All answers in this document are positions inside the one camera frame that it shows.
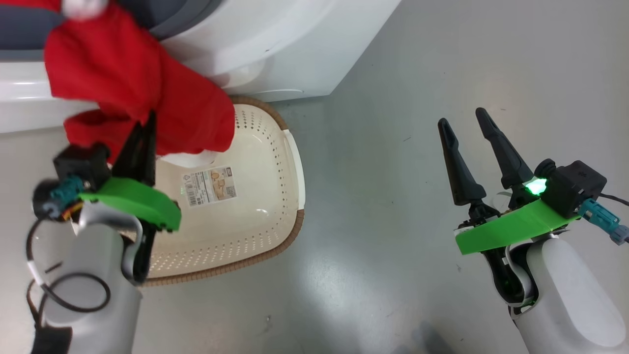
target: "white cable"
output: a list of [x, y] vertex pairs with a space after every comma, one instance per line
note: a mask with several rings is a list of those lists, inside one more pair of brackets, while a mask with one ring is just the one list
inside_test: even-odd
[[35, 280], [35, 283], [37, 285], [39, 285], [40, 287], [42, 285], [48, 285], [46, 281], [42, 278], [42, 274], [37, 269], [37, 265], [35, 264], [35, 261], [28, 261], [26, 262], [26, 264], [28, 265], [28, 269], [31, 271], [31, 274], [33, 275], [33, 279]]

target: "green plastic bracket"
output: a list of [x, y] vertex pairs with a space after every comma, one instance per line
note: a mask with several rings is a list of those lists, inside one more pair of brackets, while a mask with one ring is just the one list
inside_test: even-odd
[[179, 230], [181, 210], [170, 198], [147, 185], [131, 178], [111, 177], [96, 193], [81, 193], [83, 201], [95, 201], [135, 215], [157, 227]]
[[565, 219], [541, 200], [456, 236], [461, 254], [505, 247], [556, 230], [578, 219]]

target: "blue connector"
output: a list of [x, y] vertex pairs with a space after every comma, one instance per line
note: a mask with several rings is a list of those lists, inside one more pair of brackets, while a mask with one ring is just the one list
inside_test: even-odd
[[83, 180], [78, 176], [68, 176], [58, 187], [50, 191], [50, 198], [42, 205], [51, 219], [61, 216], [65, 209], [76, 202], [79, 193], [85, 190]]
[[620, 225], [620, 219], [594, 199], [590, 198], [583, 202], [578, 214], [600, 227], [616, 244], [629, 241], [629, 227]]

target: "black cable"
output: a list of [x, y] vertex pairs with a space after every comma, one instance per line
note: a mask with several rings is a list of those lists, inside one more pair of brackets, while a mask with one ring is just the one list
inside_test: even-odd
[[600, 194], [600, 196], [601, 196], [601, 197], [603, 197], [603, 198], [607, 198], [607, 199], [614, 200], [614, 201], [616, 201], [616, 202], [618, 202], [618, 203], [625, 204], [627, 207], [629, 207], [629, 202], [627, 202], [627, 201], [626, 201], [626, 200], [624, 200], [624, 199], [621, 199], [621, 198], [618, 198], [618, 197], [616, 197], [616, 196], [609, 195], [609, 194], [603, 194], [603, 193], [601, 193], [601, 194]]
[[[36, 220], [33, 225], [31, 226], [31, 229], [28, 231], [28, 236], [26, 237], [26, 259], [29, 262], [34, 262], [35, 260], [33, 259], [33, 237], [35, 236], [35, 232], [37, 231], [39, 225], [42, 223], [43, 219], [38, 219]], [[53, 267], [51, 267], [50, 269], [48, 269], [46, 271], [46, 273], [48, 273], [49, 271], [52, 271], [53, 269], [56, 269], [56, 267], [60, 266], [61, 264], [57, 264]], [[72, 305], [69, 302], [65, 301], [64, 299], [61, 299], [54, 291], [53, 289], [59, 285], [61, 282], [63, 282], [64, 280], [68, 280], [70, 278], [77, 278], [77, 277], [83, 277], [83, 278], [89, 278], [92, 279], [94, 281], [96, 281], [97, 283], [99, 283], [103, 289], [105, 290], [105, 300], [103, 301], [102, 304], [95, 306], [95, 307], [79, 307], [76, 305]], [[39, 326], [39, 320], [41, 318], [41, 309], [43, 308], [43, 303], [46, 301], [46, 299], [49, 297], [51, 298], [54, 302], [58, 303], [60, 306], [70, 310], [70, 311], [74, 311], [74, 312], [81, 312], [81, 313], [90, 313], [90, 312], [96, 312], [99, 311], [103, 308], [105, 308], [105, 306], [107, 306], [109, 304], [109, 301], [111, 300], [111, 289], [109, 288], [109, 285], [107, 285], [107, 283], [93, 275], [90, 273], [84, 273], [84, 272], [76, 272], [76, 273], [69, 273], [66, 275], [61, 276], [60, 278], [56, 279], [54, 282], [52, 282], [50, 285], [47, 284], [42, 284], [40, 287], [42, 288], [43, 292], [44, 292], [44, 296], [42, 297], [42, 301], [40, 303], [40, 310], [39, 311], [35, 311], [35, 305], [33, 304], [33, 302], [30, 300], [30, 290], [33, 287], [33, 282], [31, 282], [31, 284], [29, 284], [28, 286], [28, 292], [27, 292], [27, 302], [29, 303], [29, 308], [31, 309], [31, 314], [33, 315], [33, 319], [35, 320], [35, 326]]]

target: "green led light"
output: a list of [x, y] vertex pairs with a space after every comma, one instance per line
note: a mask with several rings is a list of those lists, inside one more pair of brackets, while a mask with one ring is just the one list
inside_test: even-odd
[[546, 190], [546, 180], [540, 178], [526, 185], [526, 189], [530, 190], [534, 195], [540, 195]]

